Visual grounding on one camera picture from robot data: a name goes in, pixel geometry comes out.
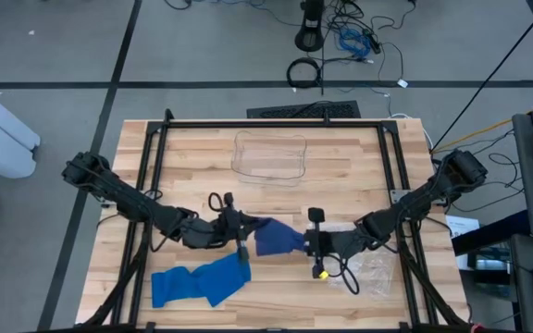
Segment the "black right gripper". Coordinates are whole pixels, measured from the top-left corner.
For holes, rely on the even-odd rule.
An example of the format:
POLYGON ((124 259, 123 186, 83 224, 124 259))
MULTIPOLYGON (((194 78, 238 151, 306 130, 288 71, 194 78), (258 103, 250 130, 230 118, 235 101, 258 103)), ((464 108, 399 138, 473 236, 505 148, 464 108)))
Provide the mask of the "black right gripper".
POLYGON ((352 233, 322 231, 321 224, 325 222, 325 213, 321 208, 310 207, 308 220, 313 223, 313 228, 300 233, 299 240, 304 243, 301 247, 302 252, 315 258, 312 267, 313 278, 318 278, 318 275, 326 270, 325 257, 336 259, 340 265, 340 272, 337 276, 343 275, 349 259, 364 249, 364 239, 357 231, 352 233))

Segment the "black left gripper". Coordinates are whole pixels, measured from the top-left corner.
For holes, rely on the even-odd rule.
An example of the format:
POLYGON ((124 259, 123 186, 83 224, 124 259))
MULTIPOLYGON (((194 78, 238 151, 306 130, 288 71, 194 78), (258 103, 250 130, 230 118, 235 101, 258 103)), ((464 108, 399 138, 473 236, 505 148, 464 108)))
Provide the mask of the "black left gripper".
POLYGON ((235 241, 241 261, 249 260, 245 242, 259 228, 271 222, 271 217, 247 216, 233 205, 231 192, 220 196, 211 192, 208 198, 210 208, 217 212, 217 218, 207 222, 194 211, 182 208, 186 217, 181 221, 182 244, 190 249, 217 249, 235 241))

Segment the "dark blue elastic bandage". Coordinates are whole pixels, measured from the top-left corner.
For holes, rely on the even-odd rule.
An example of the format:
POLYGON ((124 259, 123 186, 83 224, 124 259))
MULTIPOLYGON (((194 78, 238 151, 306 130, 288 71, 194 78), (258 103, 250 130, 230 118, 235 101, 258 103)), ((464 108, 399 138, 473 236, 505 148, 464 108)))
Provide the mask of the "dark blue elastic bandage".
POLYGON ((304 250, 304 235, 274 218, 260 218, 254 232, 258 256, 291 253, 304 250))

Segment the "small clear zip bag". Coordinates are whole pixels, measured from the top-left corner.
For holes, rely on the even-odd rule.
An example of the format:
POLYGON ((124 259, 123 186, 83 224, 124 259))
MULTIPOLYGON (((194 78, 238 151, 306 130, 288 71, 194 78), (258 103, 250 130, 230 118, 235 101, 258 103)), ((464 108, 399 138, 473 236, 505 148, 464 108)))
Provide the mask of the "small clear zip bag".
POLYGON ((330 233, 352 233, 356 232, 360 227, 359 223, 355 224, 353 222, 326 222, 322 225, 321 230, 330 233))

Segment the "bright blue elastic bandage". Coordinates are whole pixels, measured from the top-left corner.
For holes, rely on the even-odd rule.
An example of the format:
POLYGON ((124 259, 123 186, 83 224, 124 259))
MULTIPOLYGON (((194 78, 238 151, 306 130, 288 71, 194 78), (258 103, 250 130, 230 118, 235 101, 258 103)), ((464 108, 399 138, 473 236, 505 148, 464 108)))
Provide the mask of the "bright blue elastic bandage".
POLYGON ((251 267, 236 253, 190 271, 177 266, 151 275, 152 307, 162 308, 168 302, 206 298, 212 307, 218 306, 236 293, 252 278, 251 267))

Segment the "clear plastic container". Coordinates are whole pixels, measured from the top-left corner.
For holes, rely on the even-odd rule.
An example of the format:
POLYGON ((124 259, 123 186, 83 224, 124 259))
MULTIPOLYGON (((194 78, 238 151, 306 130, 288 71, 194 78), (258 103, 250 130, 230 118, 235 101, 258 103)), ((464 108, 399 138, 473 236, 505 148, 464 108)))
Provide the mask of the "clear plastic container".
POLYGON ((293 187, 304 177, 307 140, 239 131, 233 140, 230 168, 240 182, 293 187))

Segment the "large clear plastic bag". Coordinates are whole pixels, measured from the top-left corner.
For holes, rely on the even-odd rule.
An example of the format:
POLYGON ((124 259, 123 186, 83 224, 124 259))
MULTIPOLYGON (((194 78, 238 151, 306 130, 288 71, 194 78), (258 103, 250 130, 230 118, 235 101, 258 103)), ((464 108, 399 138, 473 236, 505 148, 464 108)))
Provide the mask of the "large clear plastic bag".
POLYGON ((331 287, 345 289, 352 295, 384 299, 390 295, 396 260, 397 255, 386 249, 358 253, 349 259, 344 274, 337 276, 339 263, 332 257, 326 257, 327 282, 331 287))

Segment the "black keyboard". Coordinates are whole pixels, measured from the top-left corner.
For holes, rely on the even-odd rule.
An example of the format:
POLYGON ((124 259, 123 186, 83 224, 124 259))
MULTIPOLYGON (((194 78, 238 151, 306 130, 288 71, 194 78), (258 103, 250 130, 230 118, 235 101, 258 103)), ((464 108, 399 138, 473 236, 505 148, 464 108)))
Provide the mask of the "black keyboard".
POLYGON ((360 118, 356 101, 318 101, 307 105, 249 108, 248 118, 360 118))

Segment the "white paper sheet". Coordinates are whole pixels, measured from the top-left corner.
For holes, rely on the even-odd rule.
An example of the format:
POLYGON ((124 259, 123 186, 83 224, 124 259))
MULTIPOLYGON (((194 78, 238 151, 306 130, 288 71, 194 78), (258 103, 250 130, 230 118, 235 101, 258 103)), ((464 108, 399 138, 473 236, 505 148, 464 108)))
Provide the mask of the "white paper sheet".
POLYGON ((474 218, 446 216, 446 222, 452 239, 480 228, 479 222, 474 218))

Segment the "dark cart beam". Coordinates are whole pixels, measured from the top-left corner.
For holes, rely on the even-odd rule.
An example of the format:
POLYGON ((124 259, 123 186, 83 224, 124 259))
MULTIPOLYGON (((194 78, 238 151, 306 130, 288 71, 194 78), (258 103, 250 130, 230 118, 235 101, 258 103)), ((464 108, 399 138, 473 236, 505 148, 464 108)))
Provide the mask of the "dark cart beam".
POLYGON ((452 246, 455 255, 459 256, 508 241, 515 234, 530 234, 527 210, 457 236, 452 239, 452 246))

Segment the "grey electronics box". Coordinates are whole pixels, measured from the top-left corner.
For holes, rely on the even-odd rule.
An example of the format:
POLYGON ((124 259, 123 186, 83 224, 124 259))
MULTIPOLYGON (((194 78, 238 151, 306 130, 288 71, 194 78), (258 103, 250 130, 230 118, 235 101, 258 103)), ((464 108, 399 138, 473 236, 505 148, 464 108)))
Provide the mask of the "grey electronics box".
POLYGON ((467 265, 473 270, 507 274, 510 274, 513 269, 510 251, 502 246, 480 248, 468 253, 467 265))

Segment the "black floor stand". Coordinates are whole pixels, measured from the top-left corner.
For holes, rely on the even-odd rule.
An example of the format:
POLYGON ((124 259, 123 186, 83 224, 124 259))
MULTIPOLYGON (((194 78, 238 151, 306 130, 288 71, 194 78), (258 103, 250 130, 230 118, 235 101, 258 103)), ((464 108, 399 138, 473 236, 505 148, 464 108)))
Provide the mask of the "black floor stand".
POLYGON ((324 45, 322 34, 324 0, 303 0, 300 7, 304 15, 300 29, 295 35, 294 43, 301 51, 315 52, 324 45))

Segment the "black aluminium table frame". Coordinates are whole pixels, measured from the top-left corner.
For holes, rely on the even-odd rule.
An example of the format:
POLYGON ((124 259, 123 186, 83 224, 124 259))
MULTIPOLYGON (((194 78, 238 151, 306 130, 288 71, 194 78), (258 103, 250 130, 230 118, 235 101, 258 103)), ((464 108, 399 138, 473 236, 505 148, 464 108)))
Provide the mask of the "black aluminium table frame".
MULTIPOLYGON (((148 122, 123 123, 111 168, 129 184, 157 186, 162 203, 183 206, 212 219, 211 192, 231 192, 235 206, 252 216, 271 216, 297 230, 308 227, 307 211, 322 208, 326 222, 354 222, 390 203, 388 186, 406 180, 422 185, 432 172, 417 119, 231 119, 175 120, 160 143, 146 134, 148 122), (306 171, 293 187, 240 182, 230 168, 239 131, 307 140, 306 171), (403 178, 396 157, 402 154, 403 178)), ((204 299, 152 307, 151 282, 143 281, 137 324, 160 328, 377 329, 409 322, 413 311, 428 318, 427 296, 414 277, 406 277, 397 258, 390 295, 374 300, 331 287, 312 277, 313 262, 300 253, 252 256, 252 278, 216 307, 204 299)))

